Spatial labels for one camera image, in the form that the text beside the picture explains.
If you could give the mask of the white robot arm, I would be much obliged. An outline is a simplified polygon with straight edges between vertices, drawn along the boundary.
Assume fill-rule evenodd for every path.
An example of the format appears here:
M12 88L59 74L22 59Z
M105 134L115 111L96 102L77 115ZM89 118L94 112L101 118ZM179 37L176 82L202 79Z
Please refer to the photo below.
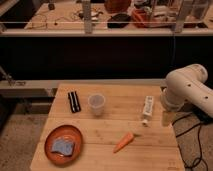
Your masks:
M208 72L201 64L191 64L169 72L166 88L160 99L167 111L178 111L185 101L201 109L213 118L213 89L205 85Z

